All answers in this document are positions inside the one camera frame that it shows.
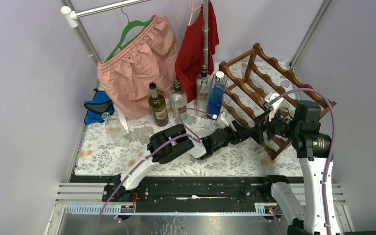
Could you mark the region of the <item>small clear bottle bluish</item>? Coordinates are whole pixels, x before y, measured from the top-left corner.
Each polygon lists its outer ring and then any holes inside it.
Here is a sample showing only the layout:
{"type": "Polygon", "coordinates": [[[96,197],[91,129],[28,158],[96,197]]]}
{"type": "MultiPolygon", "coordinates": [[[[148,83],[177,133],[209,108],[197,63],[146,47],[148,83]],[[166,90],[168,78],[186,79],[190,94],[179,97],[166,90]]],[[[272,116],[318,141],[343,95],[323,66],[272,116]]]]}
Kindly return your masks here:
{"type": "Polygon", "coordinates": [[[263,144],[261,145],[260,151],[261,151],[261,152],[265,151],[265,152],[267,152],[270,156],[273,155],[273,153],[275,153],[275,151],[274,151],[272,148],[270,148],[270,146],[268,146],[266,143],[263,143],[263,144]]]}

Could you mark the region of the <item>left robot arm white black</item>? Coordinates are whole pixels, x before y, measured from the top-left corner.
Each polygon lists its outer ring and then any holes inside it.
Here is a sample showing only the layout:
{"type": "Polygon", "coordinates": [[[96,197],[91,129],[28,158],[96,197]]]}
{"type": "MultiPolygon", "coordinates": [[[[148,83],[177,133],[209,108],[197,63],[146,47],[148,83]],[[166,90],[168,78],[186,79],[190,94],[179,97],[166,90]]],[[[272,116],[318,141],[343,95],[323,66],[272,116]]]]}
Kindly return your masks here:
{"type": "Polygon", "coordinates": [[[156,166],[167,164],[186,153],[195,159],[207,159],[217,150],[230,144],[236,145],[248,138],[262,143],[261,128],[245,128],[233,121],[228,126],[218,128],[211,134],[197,139],[194,133],[182,124],[169,127],[152,135],[142,157],[125,173],[115,176],[113,194],[118,200],[127,201],[132,196],[132,190],[156,166]]]}

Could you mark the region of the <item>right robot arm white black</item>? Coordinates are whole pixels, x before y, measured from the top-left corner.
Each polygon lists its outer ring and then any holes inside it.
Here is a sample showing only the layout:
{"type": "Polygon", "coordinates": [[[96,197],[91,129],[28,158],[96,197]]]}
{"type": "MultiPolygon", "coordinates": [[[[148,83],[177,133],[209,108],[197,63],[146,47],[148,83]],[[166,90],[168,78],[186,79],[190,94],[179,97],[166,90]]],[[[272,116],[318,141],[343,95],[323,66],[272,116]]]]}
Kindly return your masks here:
{"type": "Polygon", "coordinates": [[[275,135],[292,140],[304,178],[305,205],[292,192],[285,176],[268,175],[261,188],[263,199],[276,201],[288,222],[289,235],[339,235],[334,212],[330,178],[332,163],[328,160],[332,139],[320,130],[321,108],[314,101],[302,100],[295,107],[292,119],[283,118],[278,110],[269,108],[255,118],[257,143],[275,135]]]}

